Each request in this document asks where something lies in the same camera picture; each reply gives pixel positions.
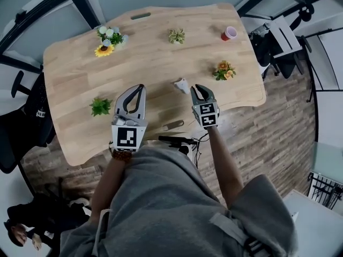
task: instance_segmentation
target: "gray sleeve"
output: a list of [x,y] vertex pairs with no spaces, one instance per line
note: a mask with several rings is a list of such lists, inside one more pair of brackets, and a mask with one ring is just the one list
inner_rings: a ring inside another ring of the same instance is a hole
[[230,208],[246,232],[269,246],[275,256],[293,256],[297,234],[281,196],[265,175],[251,180]]
[[60,257],[90,256],[95,242],[97,225],[84,223],[77,229],[61,233]]

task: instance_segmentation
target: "small plant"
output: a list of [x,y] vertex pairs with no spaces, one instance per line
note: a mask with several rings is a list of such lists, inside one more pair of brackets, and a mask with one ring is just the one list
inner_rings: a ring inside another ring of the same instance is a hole
[[93,103],[90,105],[92,107],[92,115],[109,114],[111,103],[112,100],[94,98]]
[[216,80],[227,80],[233,78],[236,75],[235,68],[231,66],[229,62],[221,61],[218,64],[218,68],[213,72],[213,76],[216,76]]
[[101,26],[96,29],[96,33],[102,43],[102,45],[98,46],[94,51],[95,55],[98,57],[110,55],[115,50],[116,45],[126,42],[129,38],[127,35],[122,35],[117,27],[107,28]]
[[169,30],[169,42],[174,44],[175,42],[179,42],[183,44],[184,42],[184,29],[177,28],[177,29],[170,29]]

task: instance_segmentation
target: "person in black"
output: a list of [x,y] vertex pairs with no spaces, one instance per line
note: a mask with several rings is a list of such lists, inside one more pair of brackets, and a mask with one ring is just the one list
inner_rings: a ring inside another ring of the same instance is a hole
[[42,243],[54,248],[59,245],[62,231],[77,228],[88,220],[83,206],[78,203],[60,206],[50,197],[36,194],[32,202],[8,208],[9,219],[4,224],[10,240],[17,246],[23,246],[30,238],[37,250]]

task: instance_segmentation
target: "bracelet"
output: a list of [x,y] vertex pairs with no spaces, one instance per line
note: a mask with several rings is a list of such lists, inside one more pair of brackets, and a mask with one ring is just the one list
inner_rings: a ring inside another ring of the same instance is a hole
[[116,160],[119,160],[119,161],[124,161],[125,163],[128,163],[129,160],[132,157],[132,153],[131,152],[117,152],[115,150],[112,150],[111,149],[111,144],[112,143],[113,142],[110,141],[109,144],[108,144],[108,150],[109,150],[109,152],[111,152],[112,158],[116,159]]

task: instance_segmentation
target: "gray hoodie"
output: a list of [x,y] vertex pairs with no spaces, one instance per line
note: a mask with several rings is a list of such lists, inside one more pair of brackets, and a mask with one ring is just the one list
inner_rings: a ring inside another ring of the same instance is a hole
[[60,256],[248,256],[248,239],[253,249],[263,243],[256,256],[294,256],[297,249],[293,220],[265,176],[227,210],[187,156],[143,147],[99,225],[62,233]]

